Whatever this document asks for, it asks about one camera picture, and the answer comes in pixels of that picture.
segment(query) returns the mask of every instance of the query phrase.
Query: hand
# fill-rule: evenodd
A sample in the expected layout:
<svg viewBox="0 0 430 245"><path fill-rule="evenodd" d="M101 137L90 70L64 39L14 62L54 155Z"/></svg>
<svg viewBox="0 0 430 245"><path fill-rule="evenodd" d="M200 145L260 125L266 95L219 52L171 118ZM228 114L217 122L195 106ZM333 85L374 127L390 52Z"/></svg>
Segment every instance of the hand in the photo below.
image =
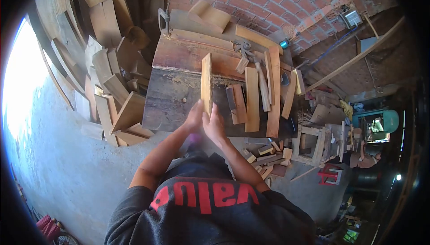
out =
<svg viewBox="0 0 430 245"><path fill-rule="evenodd" d="M199 129L202 123L202 113L203 113L203 101L199 99L196 104L191 108L188 113L188 117L184 123L184 125L190 130L190 132L194 132Z"/></svg>
<svg viewBox="0 0 430 245"><path fill-rule="evenodd" d="M220 146L221 141L227 138L224 132L224 119L218 113L218 105L215 103L212 103L212 113L210 118L206 112L203 112L203 129L209 139L211 139L217 146Z"/></svg>

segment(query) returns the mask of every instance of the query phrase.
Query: red plastic stool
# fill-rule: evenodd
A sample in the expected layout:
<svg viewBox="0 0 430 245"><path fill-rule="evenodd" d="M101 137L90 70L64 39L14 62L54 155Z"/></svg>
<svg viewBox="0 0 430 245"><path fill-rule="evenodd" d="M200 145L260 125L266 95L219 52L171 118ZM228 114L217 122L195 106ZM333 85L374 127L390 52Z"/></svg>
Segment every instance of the red plastic stool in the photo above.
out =
<svg viewBox="0 0 430 245"><path fill-rule="evenodd" d="M318 172L321 176L321 181L318 184L338 185L341 181L343 168L326 163L324 168ZM335 181L328 181L329 178L334 178Z"/></svg>

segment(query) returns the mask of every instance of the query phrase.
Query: workbench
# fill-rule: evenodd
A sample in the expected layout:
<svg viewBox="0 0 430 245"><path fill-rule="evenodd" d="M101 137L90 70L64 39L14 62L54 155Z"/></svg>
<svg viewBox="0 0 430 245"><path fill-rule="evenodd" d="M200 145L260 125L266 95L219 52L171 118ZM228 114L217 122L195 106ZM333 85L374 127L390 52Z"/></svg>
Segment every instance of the workbench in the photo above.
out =
<svg viewBox="0 0 430 245"><path fill-rule="evenodd" d="M175 12L172 11L171 21L175 21ZM185 29L191 30L189 25L192 21L183 22L187 26ZM172 28L184 29L175 22L171 23ZM201 27L197 33L203 33ZM233 125L230 108L227 101L225 89L231 84L241 84L245 88L245 75L235 71L236 65L240 60L240 55L233 50L226 48L229 41L227 35L222 34L224 41L223 47L207 44L208 39L217 38L217 33L212 33L211 37L204 39L202 44L189 39L171 38L161 35L157 50L152 63L152 72L146 94L145 109L142 125L149 130L160 130L173 132L182 125L190 111L191 107L200 98L201 85L201 60L212 53L212 73L213 87L212 100L219 107L219 111L224 118L225 132L228 137L254 137L265 138L267 126L267 113L263 112L260 97L260 130L258 132L245 132L245 124ZM263 58L261 52L255 49L256 57ZM287 64L281 64L289 75L291 67ZM297 137L297 107L293 103L289 120L280 117L280 126L278 138L296 138Z"/></svg>

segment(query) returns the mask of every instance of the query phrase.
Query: person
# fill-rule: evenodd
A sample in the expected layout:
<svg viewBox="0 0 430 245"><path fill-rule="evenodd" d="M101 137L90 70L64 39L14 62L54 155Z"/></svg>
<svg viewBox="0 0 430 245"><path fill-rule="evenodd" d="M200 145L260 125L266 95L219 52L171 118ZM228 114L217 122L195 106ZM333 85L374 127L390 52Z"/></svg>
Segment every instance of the person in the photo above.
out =
<svg viewBox="0 0 430 245"><path fill-rule="evenodd" d="M221 156L208 157L196 145L169 167L201 125L235 180ZM199 100L138 167L111 216L105 244L314 244L315 233L310 216L272 191L232 145L217 105L209 118Z"/></svg>
<svg viewBox="0 0 430 245"><path fill-rule="evenodd" d="M365 142L361 141L360 152L347 151L344 153L342 163L347 164L350 168L370 168L377 164L381 159L381 153L377 153L375 156L365 152ZM329 160L327 163L340 164L340 157Z"/></svg>

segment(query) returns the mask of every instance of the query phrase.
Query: blue wire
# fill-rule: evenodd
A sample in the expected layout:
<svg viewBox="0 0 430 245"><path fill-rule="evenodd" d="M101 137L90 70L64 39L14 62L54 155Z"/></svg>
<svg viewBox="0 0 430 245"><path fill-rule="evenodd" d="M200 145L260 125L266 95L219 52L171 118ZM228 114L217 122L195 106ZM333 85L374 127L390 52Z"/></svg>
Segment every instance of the blue wire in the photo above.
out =
<svg viewBox="0 0 430 245"><path fill-rule="evenodd" d="M339 40L337 40L331 47L329 47L329 49L327 49L327 51L325 51L322 55L320 55L320 57L318 58L318 60L316 60L314 63L312 63L310 65L310 69L312 70L315 66L315 64L317 62L320 61L320 59L322 59L337 43L339 43L343 38L345 38L348 34L352 33L353 31L357 30L358 26L355 26L355 28L353 30L350 30L348 33L346 33L344 36L342 36Z"/></svg>

